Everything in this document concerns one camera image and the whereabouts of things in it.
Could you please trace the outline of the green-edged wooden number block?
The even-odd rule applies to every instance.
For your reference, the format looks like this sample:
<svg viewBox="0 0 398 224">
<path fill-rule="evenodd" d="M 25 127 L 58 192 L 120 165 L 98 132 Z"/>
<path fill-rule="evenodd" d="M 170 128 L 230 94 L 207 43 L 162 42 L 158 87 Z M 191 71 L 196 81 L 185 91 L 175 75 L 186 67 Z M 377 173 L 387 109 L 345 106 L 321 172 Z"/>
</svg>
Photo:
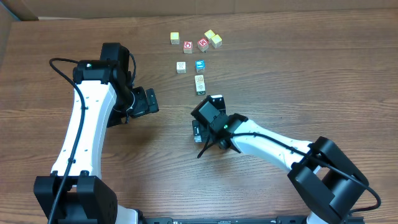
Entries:
<svg viewBox="0 0 398 224">
<path fill-rule="evenodd" d="M 204 83 L 196 84 L 197 95 L 204 95 L 206 93 L 206 88 Z"/>
</svg>

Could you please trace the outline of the tan wooden picture block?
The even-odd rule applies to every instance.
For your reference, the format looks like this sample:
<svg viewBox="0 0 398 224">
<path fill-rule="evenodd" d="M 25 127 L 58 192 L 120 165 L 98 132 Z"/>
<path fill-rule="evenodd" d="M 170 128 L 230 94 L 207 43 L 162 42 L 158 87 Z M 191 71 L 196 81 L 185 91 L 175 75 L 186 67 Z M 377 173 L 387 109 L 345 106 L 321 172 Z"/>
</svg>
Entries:
<svg viewBox="0 0 398 224">
<path fill-rule="evenodd" d="M 195 75 L 195 84 L 196 85 L 201 85 L 203 84 L 204 81 L 204 76 L 203 75 Z"/>
</svg>

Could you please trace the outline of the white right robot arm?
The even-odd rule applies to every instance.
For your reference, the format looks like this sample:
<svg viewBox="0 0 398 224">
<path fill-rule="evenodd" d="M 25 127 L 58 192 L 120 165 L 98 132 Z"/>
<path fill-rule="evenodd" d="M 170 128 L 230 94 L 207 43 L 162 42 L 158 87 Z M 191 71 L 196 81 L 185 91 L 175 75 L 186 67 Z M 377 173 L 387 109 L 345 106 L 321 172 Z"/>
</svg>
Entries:
<svg viewBox="0 0 398 224">
<path fill-rule="evenodd" d="M 287 173 L 311 214 L 306 223 L 362 223 L 352 207 L 369 182 L 330 139 L 300 141 L 226 114 L 221 95 L 207 96 L 192 112 L 196 142 L 264 159 Z"/>
</svg>

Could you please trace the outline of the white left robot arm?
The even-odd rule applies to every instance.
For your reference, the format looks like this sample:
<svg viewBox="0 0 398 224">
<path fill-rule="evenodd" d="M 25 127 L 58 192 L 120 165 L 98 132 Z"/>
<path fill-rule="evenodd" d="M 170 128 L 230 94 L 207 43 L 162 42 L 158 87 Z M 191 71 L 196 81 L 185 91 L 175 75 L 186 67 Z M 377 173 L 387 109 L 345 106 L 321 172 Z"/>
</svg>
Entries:
<svg viewBox="0 0 398 224">
<path fill-rule="evenodd" d="M 107 128 L 159 110 L 153 89 L 136 87 L 135 61 L 120 43 L 104 43 L 98 60 L 74 61 L 74 103 L 65 140 L 50 175 L 38 176 L 34 195 L 49 223 L 145 223 L 123 207 L 101 179 Z"/>
</svg>

